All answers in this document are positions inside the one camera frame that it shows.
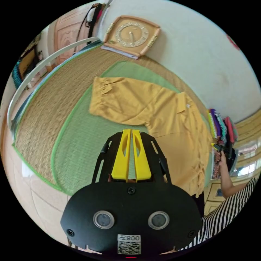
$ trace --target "tiled floor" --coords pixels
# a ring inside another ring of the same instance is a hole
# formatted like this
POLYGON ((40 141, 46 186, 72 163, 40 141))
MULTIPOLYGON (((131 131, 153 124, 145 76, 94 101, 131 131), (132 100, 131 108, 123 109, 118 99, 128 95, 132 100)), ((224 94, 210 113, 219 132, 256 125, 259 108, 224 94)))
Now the tiled floor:
MULTIPOLYGON (((24 90, 15 106, 13 117, 33 90, 34 88, 24 90)), ((44 232, 55 240, 68 245, 60 220, 70 197, 50 187, 37 177, 19 158, 12 143, 11 132, 5 124, 2 162, 16 198, 31 219, 44 232)), ((80 250, 94 252, 88 248, 80 250)))

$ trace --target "label sticker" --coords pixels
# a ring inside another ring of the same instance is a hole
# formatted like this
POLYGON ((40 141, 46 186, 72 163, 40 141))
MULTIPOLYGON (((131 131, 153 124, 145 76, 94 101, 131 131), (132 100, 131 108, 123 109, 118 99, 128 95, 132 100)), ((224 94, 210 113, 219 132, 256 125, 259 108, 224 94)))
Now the label sticker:
POLYGON ((119 235, 118 234, 118 254, 140 255, 141 236, 140 235, 119 235))

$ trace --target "green mat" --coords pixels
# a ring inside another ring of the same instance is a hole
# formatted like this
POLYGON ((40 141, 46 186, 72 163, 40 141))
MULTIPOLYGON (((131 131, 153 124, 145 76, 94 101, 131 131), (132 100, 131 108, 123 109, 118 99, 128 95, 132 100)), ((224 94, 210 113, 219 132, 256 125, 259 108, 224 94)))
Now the green mat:
MULTIPOLYGON (((115 63, 101 77, 128 77, 180 92, 161 76, 132 62, 115 63)), ((54 179, 69 195, 91 183, 97 157, 108 137, 129 128, 148 133, 144 126, 117 124, 89 114, 91 95, 92 86, 87 89, 66 119, 52 151, 51 168, 54 179)), ((202 118, 209 128, 207 120, 203 116, 202 118)), ((135 178, 133 147, 130 155, 129 178, 132 179, 135 178)), ((211 177, 211 154, 209 159, 205 185, 211 177)))

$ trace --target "woman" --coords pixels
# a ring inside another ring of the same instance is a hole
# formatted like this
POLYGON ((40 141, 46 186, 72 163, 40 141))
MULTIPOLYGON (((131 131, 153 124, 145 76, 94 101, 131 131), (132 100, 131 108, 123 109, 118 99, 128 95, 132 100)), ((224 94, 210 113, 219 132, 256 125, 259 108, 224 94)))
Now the woman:
POLYGON ((198 235, 188 246, 180 250, 198 245, 223 230, 241 211, 257 183, 258 177, 254 177, 248 183, 234 186, 229 176, 223 151, 221 151, 219 165, 221 190, 226 200, 218 208, 202 218, 203 225, 198 235))

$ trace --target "purple cloth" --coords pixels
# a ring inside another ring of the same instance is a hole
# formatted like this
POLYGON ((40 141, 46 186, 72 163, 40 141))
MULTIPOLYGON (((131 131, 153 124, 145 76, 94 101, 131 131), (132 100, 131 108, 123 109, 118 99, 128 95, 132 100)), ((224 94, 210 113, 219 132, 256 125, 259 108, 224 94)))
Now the purple cloth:
POLYGON ((210 113, 212 115, 214 124, 215 124, 216 129, 217 129, 217 136, 221 137, 222 136, 221 126, 220 126, 220 124, 218 122, 218 119, 217 119, 217 117, 215 115, 215 109, 210 109, 210 113))

